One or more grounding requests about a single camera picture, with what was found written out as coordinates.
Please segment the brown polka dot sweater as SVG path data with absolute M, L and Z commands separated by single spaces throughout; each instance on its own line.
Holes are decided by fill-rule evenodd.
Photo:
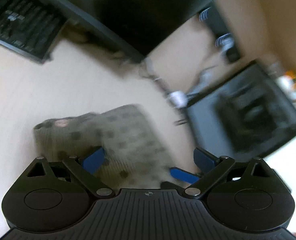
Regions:
M 102 147 L 104 161 L 93 175 L 114 191 L 159 189 L 164 182 L 184 185 L 170 174 L 175 162 L 137 105 L 48 119 L 33 133 L 38 154 L 48 161 L 85 157 Z

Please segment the white computer tower case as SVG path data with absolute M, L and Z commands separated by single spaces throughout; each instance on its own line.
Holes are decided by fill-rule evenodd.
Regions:
M 296 137 L 296 108 L 257 61 L 194 96 L 185 109 L 196 146 L 238 162 Z

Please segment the black power strip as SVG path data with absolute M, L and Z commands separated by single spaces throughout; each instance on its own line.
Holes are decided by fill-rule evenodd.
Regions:
M 215 37 L 215 47 L 220 49 L 221 55 L 228 59 L 229 63 L 235 63 L 241 59 L 234 35 L 228 29 L 214 2 L 209 3 L 200 12 L 198 18 L 212 31 Z

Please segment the black computer monitor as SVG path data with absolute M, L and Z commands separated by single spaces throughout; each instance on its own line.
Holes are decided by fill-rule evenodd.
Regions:
M 213 0 L 42 0 L 141 62 Z

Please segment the black keyboard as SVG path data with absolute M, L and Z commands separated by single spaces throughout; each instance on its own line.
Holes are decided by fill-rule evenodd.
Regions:
M 66 21 L 59 10 L 39 0 L 0 0 L 0 45 L 44 63 Z

